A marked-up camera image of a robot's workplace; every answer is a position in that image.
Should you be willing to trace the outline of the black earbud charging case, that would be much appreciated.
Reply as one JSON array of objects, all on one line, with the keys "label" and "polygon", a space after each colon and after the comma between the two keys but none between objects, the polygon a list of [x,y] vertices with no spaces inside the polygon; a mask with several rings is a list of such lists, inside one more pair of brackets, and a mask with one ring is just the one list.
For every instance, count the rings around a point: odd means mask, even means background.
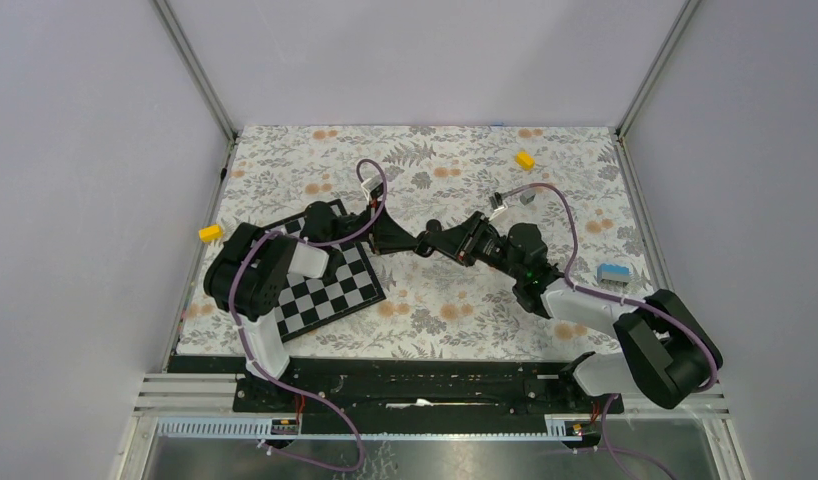
[{"label": "black earbud charging case", "polygon": [[429,231],[423,231],[416,237],[417,243],[413,252],[422,258],[428,258],[435,252],[435,248],[428,243],[429,234]]}]

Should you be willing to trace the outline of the black oval case lid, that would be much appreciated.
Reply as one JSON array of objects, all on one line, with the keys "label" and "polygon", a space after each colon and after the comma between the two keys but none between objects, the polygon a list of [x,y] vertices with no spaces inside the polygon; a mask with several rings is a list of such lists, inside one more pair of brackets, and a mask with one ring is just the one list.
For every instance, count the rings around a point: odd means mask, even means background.
[{"label": "black oval case lid", "polygon": [[436,219],[430,219],[430,220],[429,220],[429,221],[426,223],[425,228],[426,228],[426,231],[427,231],[427,232],[430,232],[430,233],[433,233],[433,232],[441,232],[441,231],[442,231],[442,224],[441,224],[441,222],[440,222],[439,220],[436,220]]}]

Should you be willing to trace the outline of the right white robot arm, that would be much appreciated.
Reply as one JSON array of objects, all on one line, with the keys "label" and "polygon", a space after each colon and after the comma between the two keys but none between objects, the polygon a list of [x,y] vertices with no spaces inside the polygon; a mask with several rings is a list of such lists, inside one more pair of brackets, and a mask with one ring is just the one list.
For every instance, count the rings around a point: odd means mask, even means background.
[{"label": "right white robot arm", "polygon": [[423,254],[440,253],[463,266],[482,262],[511,277],[525,311],[618,341],[619,352],[583,354],[563,369],[558,396],[568,410],[582,412],[610,394],[641,394],[673,409],[710,387],[723,365],[721,352],[676,293],[659,289],[638,299],[577,285],[548,261],[535,224],[517,223],[501,235],[476,212],[448,229],[429,221],[419,241]]}]

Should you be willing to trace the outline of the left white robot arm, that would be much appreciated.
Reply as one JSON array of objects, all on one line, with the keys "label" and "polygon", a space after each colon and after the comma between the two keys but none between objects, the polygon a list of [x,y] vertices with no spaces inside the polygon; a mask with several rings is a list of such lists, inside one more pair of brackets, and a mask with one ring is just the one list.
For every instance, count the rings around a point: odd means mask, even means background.
[{"label": "left white robot arm", "polygon": [[270,410],[295,397],[283,376],[285,341],[384,300],[364,243],[378,255],[417,245],[377,202],[349,214],[338,200],[317,201],[268,226],[240,224],[209,266],[204,292],[233,314],[246,369],[262,378],[257,398]]}]

